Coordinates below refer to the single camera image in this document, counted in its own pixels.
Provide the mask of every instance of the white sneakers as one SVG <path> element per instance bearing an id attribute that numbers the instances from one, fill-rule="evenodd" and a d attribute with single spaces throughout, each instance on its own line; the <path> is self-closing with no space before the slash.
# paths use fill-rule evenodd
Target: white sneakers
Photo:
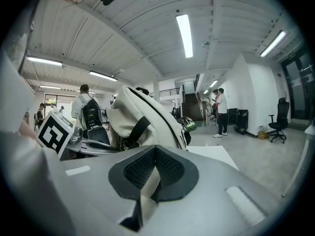
<path id="1" fill-rule="evenodd" d="M 214 138 L 222 138 L 222 135 L 216 134 L 213 137 Z"/>

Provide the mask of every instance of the door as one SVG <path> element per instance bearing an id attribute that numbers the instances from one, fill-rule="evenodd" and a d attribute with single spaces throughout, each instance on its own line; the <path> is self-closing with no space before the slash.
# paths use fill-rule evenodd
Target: door
<path id="1" fill-rule="evenodd" d="M 309 120 L 315 99 L 315 82 L 314 67 L 307 49 L 301 48 L 285 60 L 282 67 L 290 94 L 291 117 Z"/>

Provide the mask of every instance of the fluorescent light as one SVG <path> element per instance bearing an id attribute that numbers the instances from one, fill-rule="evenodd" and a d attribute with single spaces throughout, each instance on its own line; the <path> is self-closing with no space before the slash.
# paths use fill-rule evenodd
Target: fluorescent light
<path id="1" fill-rule="evenodd" d="M 261 57 L 265 57 L 274 47 L 283 39 L 285 32 L 281 30 L 271 44 L 260 54 Z"/>
<path id="2" fill-rule="evenodd" d="M 77 92 L 81 92 L 80 90 L 77 90 Z M 89 93 L 96 93 L 96 92 L 91 92 L 91 91 L 89 91 Z"/>
<path id="3" fill-rule="evenodd" d="M 179 29 L 181 31 L 186 58 L 191 58 L 193 56 L 193 52 L 192 52 L 192 40 L 191 40 L 191 31 L 190 31 L 188 15 L 185 14 L 185 15 L 177 16 L 176 19 L 177 19 Z"/>
<path id="4" fill-rule="evenodd" d="M 212 88 L 217 82 L 218 80 L 213 81 L 210 87 Z"/>
<path id="5" fill-rule="evenodd" d="M 41 58 L 36 58 L 36 57 L 31 57 L 31 56 L 28 56 L 27 59 L 28 59 L 29 61 L 38 62 L 38 63 L 44 63 L 44 64 L 49 64 L 49 65 L 57 65 L 57 66 L 62 66 L 62 65 L 63 65 L 62 62 L 53 61 L 53 60 L 49 60 L 49 59 L 41 59 Z"/>
<path id="6" fill-rule="evenodd" d="M 117 79 L 112 78 L 112 77 L 107 76 L 107 75 L 104 75 L 104 74 L 101 74 L 101 73 L 90 71 L 89 74 L 95 75 L 95 76 L 98 76 L 98 77 L 101 77 L 101 78 L 104 78 L 104 79 L 107 79 L 107 80 L 110 80 L 110 81 L 117 81 Z"/>
<path id="7" fill-rule="evenodd" d="M 40 86 L 41 88 L 46 88 L 46 89 L 61 89 L 60 87 L 52 87 L 52 86 Z"/>

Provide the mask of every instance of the white table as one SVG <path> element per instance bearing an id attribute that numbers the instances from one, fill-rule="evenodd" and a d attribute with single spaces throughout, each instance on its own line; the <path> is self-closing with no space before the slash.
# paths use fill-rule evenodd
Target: white table
<path id="1" fill-rule="evenodd" d="M 234 163 L 234 161 L 232 160 L 232 158 L 230 157 L 230 155 L 223 148 L 223 146 L 206 146 L 206 147 L 187 146 L 187 149 L 189 152 L 221 161 L 239 170 L 236 164 Z"/>
<path id="2" fill-rule="evenodd" d="M 305 141 L 304 150 L 303 150 L 299 165 L 297 166 L 290 183 L 288 184 L 287 188 L 285 189 L 285 191 L 281 195 L 283 198 L 286 196 L 287 192 L 289 191 L 292 184 L 296 180 L 296 178 L 297 178 L 297 176 L 298 176 L 298 174 L 302 168 L 302 165 L 303 165 L 303 162 L 305 160 L 306 155 L 308 153 L 312 153 L 315 149 L 315 126 L 314 125 L 309 126 L 305 130 L 305 134 L 306 134 L 306 141 Z"/>

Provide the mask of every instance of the black office chair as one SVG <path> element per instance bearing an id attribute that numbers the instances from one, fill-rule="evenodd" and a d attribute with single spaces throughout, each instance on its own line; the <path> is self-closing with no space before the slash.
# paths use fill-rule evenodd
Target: black office chair
<path id="1" fill-rule="evenodd" d="M 283 129 L 287 128 L 288 122 L 287 122 L 287 114 L 289 112 L 290 103 L 285 101 L 285 98 L 280 98 L 278 102 L 278 116 L 277 116 L 277 122 L 274 122 L 273 116 L 269 115 L 271 117 L 272 123 L 269 124 L 269 127 L 274 128 L 276 130 L 276 134 L 271 134 L 269 136 L 274 136 L 273 139 L 270 141 L 271 143 L 273 140 L 277 137 L 284 141 L 286 140 L 286 136 L 282 132 Z"/>
<path id="2" fill-rule="evenodd" d="M 212 113 L 213 117 L 210 120 L 217 120 L 217 109 L 216 109 L 216 105 L 213 104 L 212 106 Z"/>

